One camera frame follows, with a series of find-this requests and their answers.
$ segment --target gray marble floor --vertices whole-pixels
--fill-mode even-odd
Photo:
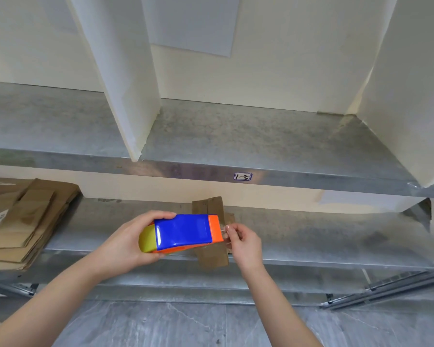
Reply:
[[[0,298],[0,320],[23,300]],[[296,311],[325,347],[434,347],[434,314],[313,308]],[[62,346],[270,346],[254,306],[85,301]]]

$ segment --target person's right arm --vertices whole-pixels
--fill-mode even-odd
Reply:
[[[267,273],[260,237],[243,224],[230,224],[225,230],[272,346],[322,347]]]

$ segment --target blue panel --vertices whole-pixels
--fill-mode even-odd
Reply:
[[[155,220],[157,249],[211,243],[207,214],[178,214]]]

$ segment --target person's left hand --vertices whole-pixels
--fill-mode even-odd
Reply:
[[[135,267],[156,262],[164,255],[144,253],[138,246],[138,237],[155,219],[172,219],[176,213],[151,210],[128,221],[117,229],[100,247],[81,262],[89,266],[99,281],[125,274]]]

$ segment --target colorful plastic toy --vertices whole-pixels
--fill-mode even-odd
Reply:
[[[178,214],[158,219],[143,229],[138,245],[143,252],[173,253],[222,242],[217,215]]]

